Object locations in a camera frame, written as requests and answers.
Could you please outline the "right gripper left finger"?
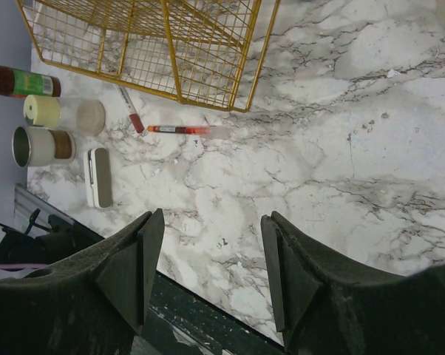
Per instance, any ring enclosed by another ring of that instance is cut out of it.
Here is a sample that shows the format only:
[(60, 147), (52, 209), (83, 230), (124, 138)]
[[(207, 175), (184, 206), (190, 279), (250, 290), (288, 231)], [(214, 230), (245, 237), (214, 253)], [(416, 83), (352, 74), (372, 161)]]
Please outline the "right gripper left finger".
[(162, 209), (21, 279), (0, 280), (0, 354), (130, 354), (145, 324)]

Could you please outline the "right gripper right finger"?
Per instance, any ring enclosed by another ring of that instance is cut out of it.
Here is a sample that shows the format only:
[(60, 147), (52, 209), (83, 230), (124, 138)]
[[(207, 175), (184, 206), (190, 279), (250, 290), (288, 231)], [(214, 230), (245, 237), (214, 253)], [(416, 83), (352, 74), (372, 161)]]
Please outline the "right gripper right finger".
[(289, 354), (445, 354), (445, 265), (359, 263), (281, 214), (261, 219), (276, 329)]

